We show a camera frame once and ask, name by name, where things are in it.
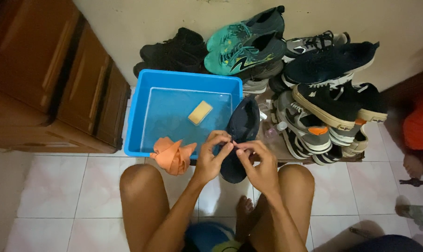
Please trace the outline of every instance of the blue plastic basin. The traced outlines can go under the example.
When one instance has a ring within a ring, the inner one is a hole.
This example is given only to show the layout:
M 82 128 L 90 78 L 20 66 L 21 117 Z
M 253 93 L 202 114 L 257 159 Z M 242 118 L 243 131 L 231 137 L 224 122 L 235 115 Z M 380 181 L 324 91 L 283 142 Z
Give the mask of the blue plastic basin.
M 188 116 L 206 101 L 213 109 L 199 125 Z M 224 130 L 230 116 L 242 100 L 242 81 L 237 77 L 142 70 L 132 98 L 125 153 L 132 157 L 149 157 L 154 143 L 168 136 L 182 146 L 197 143 L 191 158 L 212 130 Z

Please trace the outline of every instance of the person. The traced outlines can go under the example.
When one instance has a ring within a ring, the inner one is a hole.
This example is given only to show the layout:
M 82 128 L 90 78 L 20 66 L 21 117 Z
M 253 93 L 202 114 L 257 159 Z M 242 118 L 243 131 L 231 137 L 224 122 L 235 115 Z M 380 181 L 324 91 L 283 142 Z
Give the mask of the person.
M 411 178 L 423 175 L 423 94 L 414 101 L 414 110 L 403 123 L 406 145 L 403 166 Z
M 213 147 L 222 143 L 222 150 L 214 156 Z M 214 130 L 201 146 L 194 174 L 171 210 L 162 176 L 155 167 L 136 164 L 123 172 L 120 194 L 130 252 L 182 251 L 199 194 L 218 176 L 222 161 L 234 146 L 239 148 L 237 155 L 249 181 L 262 193 L 255 209 L 246 197 L 237 204 L 235 239 L 242 243 L 239 251 L 307 251 L 314 196 L 309 170 L 290 164 L 277 172 L 276 157 L 262 142 L 236 144 L 227 132 Z M 261 160 L 256 167 L 249 160 L 253 152 Z

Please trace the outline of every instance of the knee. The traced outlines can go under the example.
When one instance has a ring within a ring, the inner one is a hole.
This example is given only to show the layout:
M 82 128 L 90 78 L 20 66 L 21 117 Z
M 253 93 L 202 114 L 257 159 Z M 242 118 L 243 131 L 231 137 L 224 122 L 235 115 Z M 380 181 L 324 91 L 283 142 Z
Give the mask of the knee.
M 134 164 L 125 169 L 120 178 L 120 190 L 126 190 L 133 185 L 143 185 L 146 182 L 161 180 L 162 175 L 150 164 Z
M 294 184 L 303 189 L 309 189 L 314 192 L 314 177 L 311 172 L 299 164 L 287 164 L 278 171 L 280 183 Z

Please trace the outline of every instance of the bare foot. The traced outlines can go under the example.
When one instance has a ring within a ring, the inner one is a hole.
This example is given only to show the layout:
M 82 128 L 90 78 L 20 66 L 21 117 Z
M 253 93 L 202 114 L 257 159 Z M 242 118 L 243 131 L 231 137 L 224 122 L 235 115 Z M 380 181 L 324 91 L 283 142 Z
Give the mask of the bare foot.
M 411 178 L 420 179 L 423 174 L 423 164 L 420 159 L 414 155 L 406 154 L 403 159 L 403 166 Z
M 237 205 L 237 232 L 235 240 L 244 243 L 246 237 L 249 235 L 253 228 L 250 221 L 250 213 L 254 210 L 254 204 L 251 199 L 246 196 L 241 196 Z

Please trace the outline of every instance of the hand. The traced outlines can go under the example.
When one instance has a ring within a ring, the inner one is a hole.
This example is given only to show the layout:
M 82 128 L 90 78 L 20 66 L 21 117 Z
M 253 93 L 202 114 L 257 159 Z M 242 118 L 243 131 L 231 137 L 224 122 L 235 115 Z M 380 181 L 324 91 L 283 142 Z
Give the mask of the hand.
M 239 149 L 237 155 L 246 170 L 247 177 L 252 185 L 261 193 L 269 197 L 280 193 L 278 183 L 277 158 L 268 150 L 261 141 L 249 141 L 236 145 Z M 256 167 L 249 160 L 249 154 L 255 152 L 261 159 Z
M 210 180 L 216 178 L 221 170 L 222 161 L 233 149 L 233 143 L 230 142 L 231 140 L 231 135 L 223 130 L 212 131 L 206 142 L 201 146 L 192 179 L 205 185 Z M 219 143 L 226 143 L 226 145 L 222 147 L 221 151 L 215 157 L 213 155 L 213 147 Z

